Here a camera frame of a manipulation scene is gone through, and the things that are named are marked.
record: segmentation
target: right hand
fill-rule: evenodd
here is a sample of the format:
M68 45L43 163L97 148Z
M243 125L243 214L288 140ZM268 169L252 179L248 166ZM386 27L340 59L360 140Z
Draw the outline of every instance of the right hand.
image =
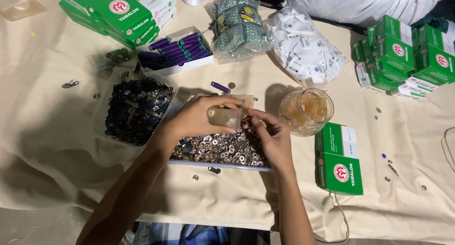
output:
M248 108L247 112L261 118L260 120L253 117L251 122L253 123L253 129L261 139L263 151L272 168L275 171L292 171L294 164L292 162L291 131L289 126L264 111Z

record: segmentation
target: bag of labels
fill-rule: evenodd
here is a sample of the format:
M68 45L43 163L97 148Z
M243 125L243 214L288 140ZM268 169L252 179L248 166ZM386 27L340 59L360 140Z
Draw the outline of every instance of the bag of labels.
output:
M328 83L346 63L346 57L316 29L305 9L293 0L267 20L273 51L301 86Z

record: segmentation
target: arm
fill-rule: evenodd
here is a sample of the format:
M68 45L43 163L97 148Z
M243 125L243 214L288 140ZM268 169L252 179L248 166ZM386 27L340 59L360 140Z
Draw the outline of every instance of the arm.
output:
M241 104L230 97L200 94L193 97L179 114L156 129L150 142L95 208L77 245L119 244L145 204L156 177L166 166L179 141L185 136L236 132L226 126L208 123L207 109L220 104Z
M315 245L304 202L292 162L289 126L263 111L248 109L253 129L259 134L263 150L275 173L278 185L279 229L281 243Z

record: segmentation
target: stack of boxes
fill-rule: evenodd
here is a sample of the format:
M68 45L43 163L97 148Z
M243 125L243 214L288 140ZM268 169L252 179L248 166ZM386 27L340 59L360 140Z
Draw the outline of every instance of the stack of boxes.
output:
M368 37L351 45L361 87L395 97L423 98L455 81L453 45L447 35L425 25L413 29L384 15L368 27Z
M176 0L61 0L76 23L135 49L158 37L177 15Z

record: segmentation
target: blue plaid shirt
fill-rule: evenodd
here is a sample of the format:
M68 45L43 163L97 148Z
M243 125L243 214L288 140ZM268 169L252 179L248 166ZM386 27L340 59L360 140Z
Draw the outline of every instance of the blue plaid shirt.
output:
M125 245L270 245L270 231L207 225L140 222Z

